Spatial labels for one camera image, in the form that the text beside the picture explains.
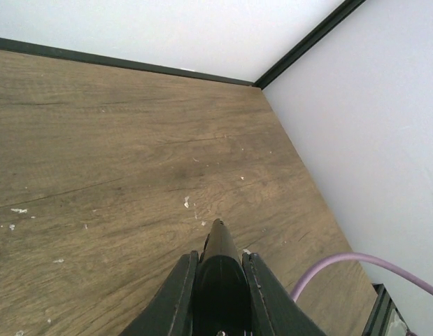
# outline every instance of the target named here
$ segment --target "pink cable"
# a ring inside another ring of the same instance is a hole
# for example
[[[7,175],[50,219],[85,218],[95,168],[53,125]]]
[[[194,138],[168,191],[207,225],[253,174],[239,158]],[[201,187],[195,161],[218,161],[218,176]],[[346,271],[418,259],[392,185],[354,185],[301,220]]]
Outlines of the pink cable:
[[[316,264],[311,266],[295,284],[294,289],[292,289],[290,293],[291,299],[294,302],[296,302],[301,292],[304,290],[305,286],[319,271],[323,270],[328,265],[337,263],[338,261],[344,261],[344,260],[363,261],[366,263],[374,264],[379,267],[385,268],[405,278],[406,280],[410,281],[414,285],[417,285],[418,287],[420,287],[424,291],[427,291],[429,294],[433,296],[433,286],[429,285],[427,282],[423,281],[422,279],[416,277],[412,273],[407,272],[406,270],[396,265],[393,265],[388,261],[385,261],[377,257],[373,257],[372,255],[350,252],[350,253],[337,253],[331,255],[329,257],[319,260]],[[415,335],[415,334],[409,331],[407,335]]]

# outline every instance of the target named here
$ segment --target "wooden table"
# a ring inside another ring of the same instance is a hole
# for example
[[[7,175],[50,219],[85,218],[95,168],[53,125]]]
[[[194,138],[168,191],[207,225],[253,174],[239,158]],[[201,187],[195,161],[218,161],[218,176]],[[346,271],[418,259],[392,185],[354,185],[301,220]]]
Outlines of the wooden table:
[[[117,335],[218,217],[288,290],[350,250],[259,89],[0,51],[0,335]],[[345,262],[298,303],[360,335],[375,297]]]

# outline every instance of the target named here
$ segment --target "black metal bar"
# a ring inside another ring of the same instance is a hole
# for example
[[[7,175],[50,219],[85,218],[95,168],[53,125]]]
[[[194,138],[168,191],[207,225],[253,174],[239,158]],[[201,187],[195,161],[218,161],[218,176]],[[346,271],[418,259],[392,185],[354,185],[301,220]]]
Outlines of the black metal bar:
[[[264,89],[284,70],[294,64],[304,53],[311,49],[318,41],[327,35],[335,26],[341,23],[365,0],[345,0],[338,8],[327,16],[311,33],[301,40],[290,52],[283,56],[266,73],[258,79],[253,86]]]
[[[24,53],[24,54],[44,56],[44,57],[51,57],[51,58],[57,58],[61,60],[106,65],[108,67],[117,67],[123,69],[155,72],[157,74],[166,74],[166,75],[173,75],[173,76],[180,76],[180,77],[203,79],[206,81],[213,81],[213,82],[237,84],[237,85],[244,85],[244,86],[253,85],[252,82],[246,80],[215,76],[207,73],[204,74],[200,72],[170,68],[167,66],[129,61],[126,59],[118,59],[113,57],[88,54],[86,52],[78,52],[78,51],[61,49],[61,48],[47,47],[46,45],[41,46],[39,44],[9,40],[6,38],[0,38],[0,50],[13,51],[15,53]]]

